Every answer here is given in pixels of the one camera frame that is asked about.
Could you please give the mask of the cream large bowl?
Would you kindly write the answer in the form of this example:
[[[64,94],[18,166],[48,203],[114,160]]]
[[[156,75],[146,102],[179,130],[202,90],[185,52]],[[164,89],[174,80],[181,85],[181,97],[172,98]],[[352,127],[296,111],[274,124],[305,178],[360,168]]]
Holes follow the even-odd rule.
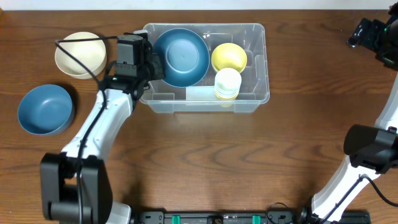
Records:
[[[62,42],[59,45],[85,65],[95,76],[106,66],[106,46],[102,40],[85,42]],[[77,79],[89,79],[92,76],[78,63],[59,48],[55,51],[57,67],[67,75]]]

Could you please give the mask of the blue bowl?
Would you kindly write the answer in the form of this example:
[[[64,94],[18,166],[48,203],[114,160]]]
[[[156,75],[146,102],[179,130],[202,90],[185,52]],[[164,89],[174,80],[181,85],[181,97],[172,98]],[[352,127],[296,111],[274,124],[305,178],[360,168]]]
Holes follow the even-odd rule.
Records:
[[[75,105],[66,89],[46,84],[28,92],[21,100],[17,118],[28,133],[49,136],[66,130],[75,117]]]
[[[210,53],[205,41],[194,31],[170,29],[159,36],[154,44],[163,63],[168,85],[185,88],[201,81],[210,66]]]

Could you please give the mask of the yellow small bowl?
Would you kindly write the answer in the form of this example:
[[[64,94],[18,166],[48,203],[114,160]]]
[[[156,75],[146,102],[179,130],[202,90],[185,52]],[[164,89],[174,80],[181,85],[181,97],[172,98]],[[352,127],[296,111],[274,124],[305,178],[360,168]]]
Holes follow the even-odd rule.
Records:
[[[234,43],[223,43],[211,54],[211,65],[216,72],[224,68],[233,68],[241,73],[247,65],[248,56],[242,47]]]

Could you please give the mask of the cream cup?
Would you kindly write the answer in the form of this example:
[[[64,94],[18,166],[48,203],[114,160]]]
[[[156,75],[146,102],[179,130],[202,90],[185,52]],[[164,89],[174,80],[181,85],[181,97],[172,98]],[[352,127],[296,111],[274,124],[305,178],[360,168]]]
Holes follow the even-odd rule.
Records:
[[[223,68],[215,76],[215,87],[221,90],[238,90],[241,82],[241,74],[233,68]]]

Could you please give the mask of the yellow cup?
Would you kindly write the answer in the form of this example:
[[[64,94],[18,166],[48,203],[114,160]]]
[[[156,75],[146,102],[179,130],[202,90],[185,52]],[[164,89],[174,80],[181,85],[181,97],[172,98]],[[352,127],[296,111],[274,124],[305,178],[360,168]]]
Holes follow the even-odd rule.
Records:
[[[220,96],[220,95],[216,94],[216,97],[219,100],[235,100],[237,98],[237,96],[238,96],[238,94],[234,95],[234,96]]]
[[[233,105],[233,100],[223,100],[220,104],[223,108],[229,108]]]

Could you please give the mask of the light blue cup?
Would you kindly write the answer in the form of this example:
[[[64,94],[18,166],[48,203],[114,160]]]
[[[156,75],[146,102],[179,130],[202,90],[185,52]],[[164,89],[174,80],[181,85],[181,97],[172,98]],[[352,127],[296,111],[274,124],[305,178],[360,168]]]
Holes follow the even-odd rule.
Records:
[[[222,89],[216,88],[215,92],[220,92],[220,93],[224,93],[224,94],[231,94],[231,93],[239,92],[239,90],[238,89],[235,89],[235,90],[222,90]]]

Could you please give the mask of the pink cup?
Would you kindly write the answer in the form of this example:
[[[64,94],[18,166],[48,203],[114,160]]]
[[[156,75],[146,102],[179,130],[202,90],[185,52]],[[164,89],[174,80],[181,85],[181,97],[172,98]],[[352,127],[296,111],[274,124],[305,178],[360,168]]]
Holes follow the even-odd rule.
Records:
[[[239,94],[238,92],[236,93],[231,93],[231,94],[224,94],[224,93],[220,93],[220,92],[215,92],[215,94],[220,95],[220,96],[234,96]]]

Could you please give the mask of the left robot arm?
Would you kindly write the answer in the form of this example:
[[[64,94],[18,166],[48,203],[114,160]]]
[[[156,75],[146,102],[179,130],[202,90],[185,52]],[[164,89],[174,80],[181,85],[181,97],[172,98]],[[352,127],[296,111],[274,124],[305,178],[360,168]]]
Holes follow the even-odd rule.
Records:
[[[134,223],[132,208],[116,202],[105,160],[116,136],[152,80],[165,77],[146,30],[116,37],[117,59],[98,80],[93,109],[59,154],[40,162],[42,211],[60,223]]]

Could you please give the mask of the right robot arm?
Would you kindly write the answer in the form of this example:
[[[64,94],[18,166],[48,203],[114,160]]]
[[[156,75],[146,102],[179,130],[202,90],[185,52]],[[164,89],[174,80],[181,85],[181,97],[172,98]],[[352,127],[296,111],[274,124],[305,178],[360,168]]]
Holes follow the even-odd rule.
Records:
[[[349,37],[350,47],[361,45],[392,70],[397,70],[397,5],[390,6],[387,22],[362,19]],[[397,168],[397,85],[373,127],[355,124],[348,130],[345,156],[326,186],[316,193],[295,223],[338,223],[346,207],[368,184]]]

